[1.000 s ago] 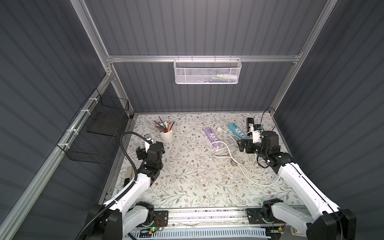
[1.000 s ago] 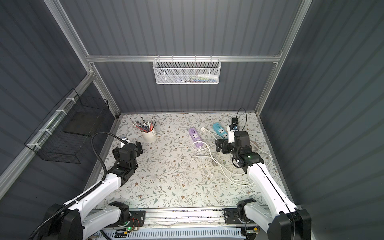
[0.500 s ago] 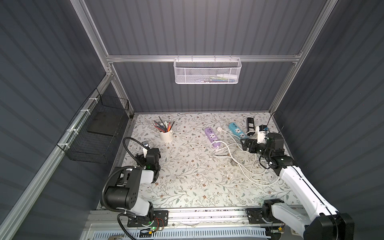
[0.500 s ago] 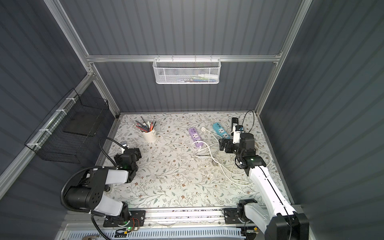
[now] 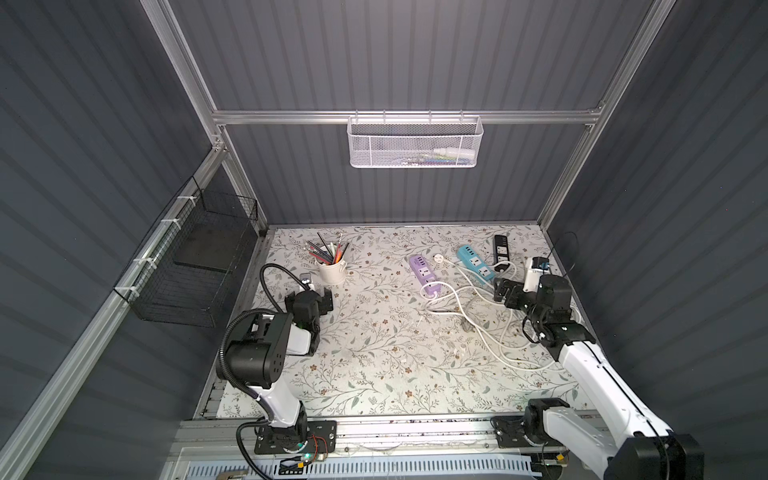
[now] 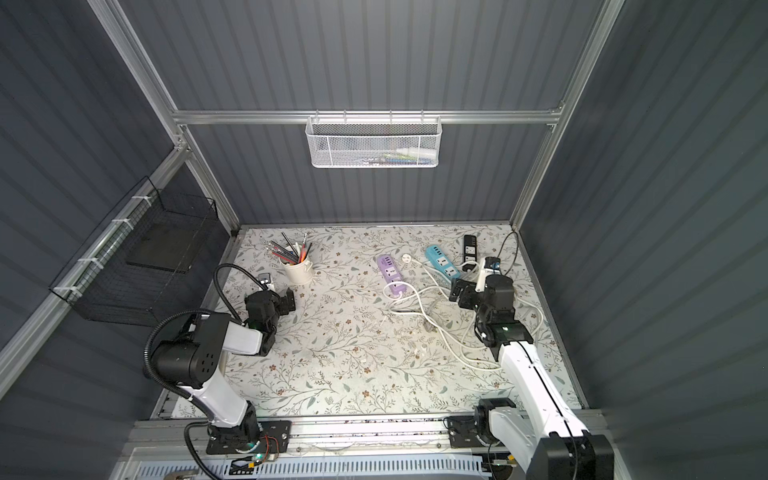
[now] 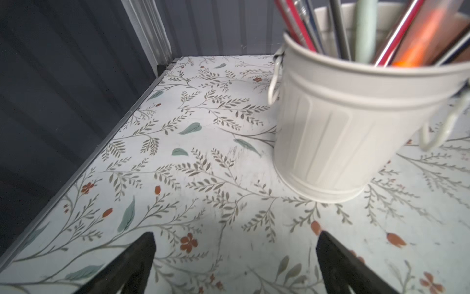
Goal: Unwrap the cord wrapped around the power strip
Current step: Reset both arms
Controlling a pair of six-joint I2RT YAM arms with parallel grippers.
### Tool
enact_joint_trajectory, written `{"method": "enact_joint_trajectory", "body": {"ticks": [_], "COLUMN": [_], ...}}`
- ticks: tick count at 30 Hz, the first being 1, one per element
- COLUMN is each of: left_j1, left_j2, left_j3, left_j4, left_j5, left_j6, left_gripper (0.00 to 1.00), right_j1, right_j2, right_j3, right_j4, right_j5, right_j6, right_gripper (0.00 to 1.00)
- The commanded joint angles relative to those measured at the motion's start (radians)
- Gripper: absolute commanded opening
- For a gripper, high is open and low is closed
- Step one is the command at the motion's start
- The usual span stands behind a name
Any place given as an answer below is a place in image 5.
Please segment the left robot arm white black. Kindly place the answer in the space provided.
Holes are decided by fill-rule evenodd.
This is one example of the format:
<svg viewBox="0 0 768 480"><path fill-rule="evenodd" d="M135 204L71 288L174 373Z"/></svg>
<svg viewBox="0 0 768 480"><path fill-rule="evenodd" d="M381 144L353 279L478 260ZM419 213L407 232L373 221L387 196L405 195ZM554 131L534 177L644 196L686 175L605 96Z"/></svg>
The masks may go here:
<svg viewBox="0 0 768 480"><path fill-rule="evenodd" d="M255 401L264 413L261 435L297 450L306 443L306 409L281 378L290 357L311 357L320 343L323 315L333 310L327 288L302 290L285 300L286 310L254 308L225 330L215 360L216 374Z"/></svg>

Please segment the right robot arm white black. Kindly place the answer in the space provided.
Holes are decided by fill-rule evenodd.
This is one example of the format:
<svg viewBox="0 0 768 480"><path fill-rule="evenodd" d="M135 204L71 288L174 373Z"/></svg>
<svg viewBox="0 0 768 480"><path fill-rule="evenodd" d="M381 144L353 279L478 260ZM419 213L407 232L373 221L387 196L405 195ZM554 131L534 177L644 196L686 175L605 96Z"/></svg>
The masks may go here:
<svg viewBox="0 0 768 480"><path fill-rule="evenodd" d="M562 399L531 399L519 428L530 445L559 443L600 479L703 478L703 448L657 416L609 363L591 332L573 320L564 277L544 274L533 288L497 278L494 299L523 313L533 342L578 382L608 428L600 432Z"/></svg>

